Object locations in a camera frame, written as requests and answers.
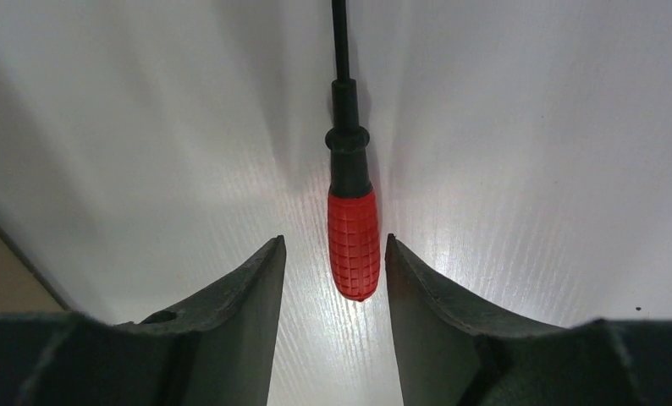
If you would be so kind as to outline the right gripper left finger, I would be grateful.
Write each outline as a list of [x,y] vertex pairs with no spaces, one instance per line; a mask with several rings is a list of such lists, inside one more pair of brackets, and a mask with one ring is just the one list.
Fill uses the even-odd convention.
[[283,237],[139,323],[0,313],[0,405],[263,405],[284,284]]

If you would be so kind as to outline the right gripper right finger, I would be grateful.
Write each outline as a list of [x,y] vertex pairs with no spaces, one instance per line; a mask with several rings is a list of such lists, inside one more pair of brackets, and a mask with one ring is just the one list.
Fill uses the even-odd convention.
[[535,321],[436,272],[393,235],[385,271],[407,405],[672,405],[672,321]]

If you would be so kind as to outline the red black screwdriver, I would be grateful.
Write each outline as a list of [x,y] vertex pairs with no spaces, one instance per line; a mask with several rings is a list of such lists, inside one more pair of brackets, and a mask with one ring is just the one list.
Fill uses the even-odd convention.
[[347,2],[332,1],[336,77],[331,84],[333,127],[327,227],[331,272],[345,298],[362,302],[377,289],[380,236],[377,199],[368,169],[369,132],[361,126],[356,81],[350,76]]

